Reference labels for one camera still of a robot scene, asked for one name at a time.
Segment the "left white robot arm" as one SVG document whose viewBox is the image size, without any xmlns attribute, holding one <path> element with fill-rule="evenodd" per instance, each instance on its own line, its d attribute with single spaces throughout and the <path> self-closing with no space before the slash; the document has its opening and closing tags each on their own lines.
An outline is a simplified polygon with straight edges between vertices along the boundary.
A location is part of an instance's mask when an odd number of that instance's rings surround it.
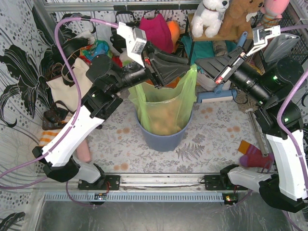
<svg viewBox="0 0 308 231">
<path fill-rule="evenodd" d="M 92 59 L 86 72 L 91 87 L 82 97 L 81 107 L 48 145 L 33 149 L 48 178 L 58 182 L 78 179 L 97 188 L 104 185 L 104 171 L 97 164 L 75 160 L 75 149 L 122 103 L 119 92 L 147 80 L 157 88 L 164 87 L 190 69 L 186 58 L 168 54 L 149 41 L 139 58 L 140 64 L 134 61 L 124 67 L 106 54 Z"/>
</svg>

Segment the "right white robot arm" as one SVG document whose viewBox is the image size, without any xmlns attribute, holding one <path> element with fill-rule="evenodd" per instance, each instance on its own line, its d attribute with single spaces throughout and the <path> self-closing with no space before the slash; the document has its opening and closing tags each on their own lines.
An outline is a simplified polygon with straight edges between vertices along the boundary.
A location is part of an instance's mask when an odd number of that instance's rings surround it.
<svg viewBox="0 0 308 231">
<path fill-rule="evenodd" d="M 256 101 L 256 120 L 272 148 L 278 172 L 261 174 L 230 165 L 220 172 L 222 182 L 253 190 L 269 206 L 296 213 L 305 207 L 308 197 L 308 166 L 301 111 L 291 99 L 307 74 L 290 57 L 280 59 L 264 74 L 246 63 L 246 58 L 238 47 L 195 63 L 217 84 L 230 81 Z"/>
</svg>

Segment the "green plastic trash bag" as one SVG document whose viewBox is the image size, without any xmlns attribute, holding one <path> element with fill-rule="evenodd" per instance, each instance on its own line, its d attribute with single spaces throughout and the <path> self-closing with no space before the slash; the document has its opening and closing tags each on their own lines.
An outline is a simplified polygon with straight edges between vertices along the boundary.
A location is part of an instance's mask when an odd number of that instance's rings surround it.
<svg viewBox="0 0 308 231">
<path fill-rule="evenodd" d="M 179 80 L 175 88 L 156 88 L 143 82 L 129 89 L 141 126 L 149 133 L 167 136 L 180 132 L 188 124 L 196 102 L 197 66 Z"/>
</svg>

